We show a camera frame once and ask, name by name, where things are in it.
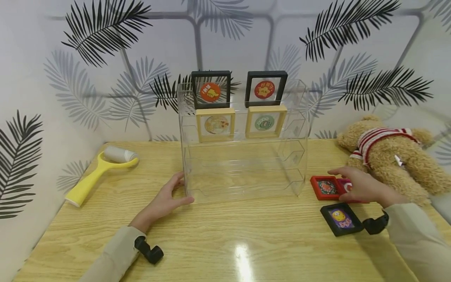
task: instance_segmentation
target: clear acrylic shelf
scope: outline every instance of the clear acrylic shelf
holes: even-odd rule
[[[224,81],[216,83],[225,89]],[[280,101],[286,107],[286,116],[279,137],[246,137],[246,83],[241,83],[232,89],[230,97],[230,108],[235,111],[233,137],[200,142],[191,84],[179,84],[185,189],[187,195],[196,198],[196,203],[300,194],[307,169],[309,125],[307,107],[301,103],[308,101],[308,90],[300,80],[288,81],[286,85]]]

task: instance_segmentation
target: wallpaper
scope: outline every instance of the wallpaper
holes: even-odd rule
[[[176,89],[193,70],[230,70],[232,93],[248,71],[285,70],[309,88],[310,138],[335,138],[375,113],[389,126],[430,129],[428,151],[451,172],[449,0],[2,5],[0,252],[10,259],[1,281],[104,142],[179,140]]]

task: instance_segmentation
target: lint roller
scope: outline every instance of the lint roller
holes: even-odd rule
[[[80,207],[102,174],[111,168],[126,168],[137,165],[138,154],[118,147],[108,146],[97,156],[97,168],[81,180],[66,195],[66,201]]]

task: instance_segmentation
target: teddy bear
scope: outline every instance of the teddy bear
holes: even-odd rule
[[[431,145],[426,129],[390,129],[374,115],[348,126],[337,136],[351,152],[347,165],[371,174],[411,202],[423,206],[429,194],[449,192],[449,176],[422,148]]]

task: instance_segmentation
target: green round badge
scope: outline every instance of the green round badge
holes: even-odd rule
[[[264,115],[255,121],[255,128],[260,131],[270,129],[274,125],[274,118],[270,115]]]

